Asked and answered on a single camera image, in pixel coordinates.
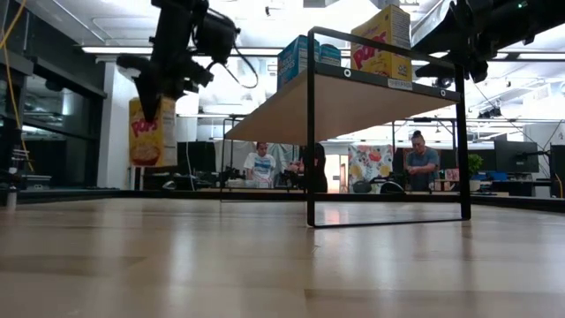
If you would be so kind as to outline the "black table edge rail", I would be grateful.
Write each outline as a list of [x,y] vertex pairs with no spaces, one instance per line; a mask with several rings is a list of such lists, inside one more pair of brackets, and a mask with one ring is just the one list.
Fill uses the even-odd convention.
[[[47,203],[57,201],[87,201],[99,199],[179,199],[179,200],[224,200],[224,201],[306,201],[308,195],[301,191],[220,192],[208,189],[199,192],[187,191],[131,191],[131,190],[47,190],[22,191],[17,194],[17,203]],[[417,194],[355,194],[316,193],[316,201],[334,202],[402,202],[402,203],[457,203],[462,199],[458,193]],[[538,199],[533,197],[472,195],[470,203],[482,206],[516,208],[565,214],[564,199]]]

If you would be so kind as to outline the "floral patterned cloth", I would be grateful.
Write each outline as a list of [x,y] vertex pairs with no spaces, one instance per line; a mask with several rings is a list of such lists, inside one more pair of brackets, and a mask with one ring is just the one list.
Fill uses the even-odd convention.
[[373,178],[386,178],[393,171],[391,145],[354,143],[348,146],[349,191],[355,193],[357,182],[369,182]]

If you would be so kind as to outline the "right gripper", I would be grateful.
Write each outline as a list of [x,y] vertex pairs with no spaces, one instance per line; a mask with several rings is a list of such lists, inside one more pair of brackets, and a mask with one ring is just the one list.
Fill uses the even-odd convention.
[[[456,33],[456,45],[450,51],[474,82],[487,75],[487,61],[479,52],[479,36],[486,28],[493,9],[493,0],[453,0],[450,4],[436,4],[413,28],[412,49],[421,53],[439,51],[451,34]],[[418,78],[451,78],[453,64],[426,64],[420,66]]]

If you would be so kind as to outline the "blue Rice Krispies cereal box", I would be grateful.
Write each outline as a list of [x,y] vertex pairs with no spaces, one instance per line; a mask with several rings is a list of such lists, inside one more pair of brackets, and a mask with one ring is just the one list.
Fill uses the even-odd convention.
[[333,66],[340,66],[342,64],[341,51],[331,44],[320,45],[320,62],[323,64],[330,64]]
[[308,38],[299,35],[277,55],[277,90],[307,68]]

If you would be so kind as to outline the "wooden shelf with black frame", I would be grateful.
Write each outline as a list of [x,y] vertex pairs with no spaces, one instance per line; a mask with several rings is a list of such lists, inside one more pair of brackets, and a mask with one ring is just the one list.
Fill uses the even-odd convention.
[[[316,36],[324,35],[373,49],[395,53],[428,64],[455,66],[453,91],[391,79],[323,64],[314,58]],[[417,114],[456,106],[456,152],[460,173],[460,220],[471,218],[471,191],[468,170],[468,143],[464,100],[464,68],[443,58],[410,49],[375,42],[353,34],[315,26],[307,33],[307,68],[278,90],[238,124],[225,133],[228,140],[265,141],[306,146],[306,223],[320,227],[316,220],[316,192],[313,183],[314,145],[344,134],[354,133]]]

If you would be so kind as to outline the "person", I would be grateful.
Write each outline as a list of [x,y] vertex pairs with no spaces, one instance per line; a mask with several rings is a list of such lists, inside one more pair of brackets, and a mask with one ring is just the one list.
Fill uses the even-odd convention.
[[406,156],[406,170],[410,188],[414,192],[432,191],[439,176],[440,156],[436,149],[426,145],[421,131],[411,136],[412,151]]
[[[299,158],[296,162],[289,165],[289,170],[297,174],[305,172],[306,146],[299,148]],[[328,191],[328,181],[325,174],[326,154],[325,149],[320,143],[314,145],[314,168],[313,183],[316,193],[326,193]]]
[[257,142],[256,151],[249,153],[244,162],[246,179],[254,181],[258,188],[273,186],[276,162],[267,151],[268,144],[266,142]]

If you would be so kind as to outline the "green potted plant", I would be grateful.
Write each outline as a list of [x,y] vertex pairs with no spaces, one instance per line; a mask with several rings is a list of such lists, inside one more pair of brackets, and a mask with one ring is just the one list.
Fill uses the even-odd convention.
[[476,192],[480,188],[480,181],[475,178],[482,166],[483,158],[480,155],[468,154],[468,170],[470,191]]

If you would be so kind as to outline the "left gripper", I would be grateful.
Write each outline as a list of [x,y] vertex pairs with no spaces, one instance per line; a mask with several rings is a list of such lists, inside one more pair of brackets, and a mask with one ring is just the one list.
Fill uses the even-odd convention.
[[177,100],[185,90],[197,92],[214,78],[208,68],[196,63],[189,50],[195,27],[203,22],[207,0],[151,0],[160,9],[150,60],[135,55],[119,55],[118,70],[133,78],[147,122],[153,122],[161,95]]

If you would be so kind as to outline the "black computer monitor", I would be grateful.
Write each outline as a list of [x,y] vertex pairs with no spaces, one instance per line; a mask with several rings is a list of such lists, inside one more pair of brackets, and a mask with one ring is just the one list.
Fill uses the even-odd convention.
[[496,140],[494,142],[497,171],[538,173],[539,155],[535,142]]

